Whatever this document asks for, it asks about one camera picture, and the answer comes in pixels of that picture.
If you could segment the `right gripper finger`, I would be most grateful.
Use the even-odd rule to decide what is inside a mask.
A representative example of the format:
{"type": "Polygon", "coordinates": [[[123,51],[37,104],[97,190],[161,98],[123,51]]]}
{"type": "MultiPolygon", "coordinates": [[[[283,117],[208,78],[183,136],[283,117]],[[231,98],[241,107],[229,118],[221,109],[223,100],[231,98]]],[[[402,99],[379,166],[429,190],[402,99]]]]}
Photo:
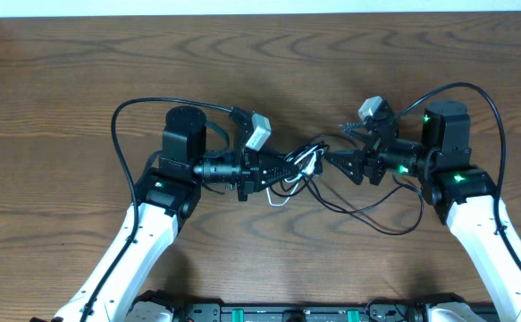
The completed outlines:
{"type": "Polygon", "coordinates": [[[340,129],[354,139],[368,139],[370,137],[364,123],[342,123],[340,129]]]}
{"type": "Polygon", "coordinates": [[[324,159],[345,174],[354,184],[364,180],[363,157],[359,150],[326,152],[324,159]]]}

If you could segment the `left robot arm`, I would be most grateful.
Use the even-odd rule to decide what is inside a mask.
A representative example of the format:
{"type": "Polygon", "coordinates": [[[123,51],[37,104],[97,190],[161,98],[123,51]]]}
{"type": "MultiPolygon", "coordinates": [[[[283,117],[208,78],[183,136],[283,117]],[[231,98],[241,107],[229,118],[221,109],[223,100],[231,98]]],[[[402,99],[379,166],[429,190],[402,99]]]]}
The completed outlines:
{"type": "Polygon", "coordinates": [[[176,321],[182,314],[169,304],[138,293],[148,273],[192,215],[210,183],[236,188],[238,198],[263,191],[295,176],[298,166],[262,149],[271,134],[268,120],[238,108],[228,109],[239,126],[236,148],[209,150],[214,129],[207,106],[180,102],[165,117],[162,147],[147,160],[137,181],[125,176],[131,204],[122,226],[87,281],[54,315],[56,321],[176,321]]]}

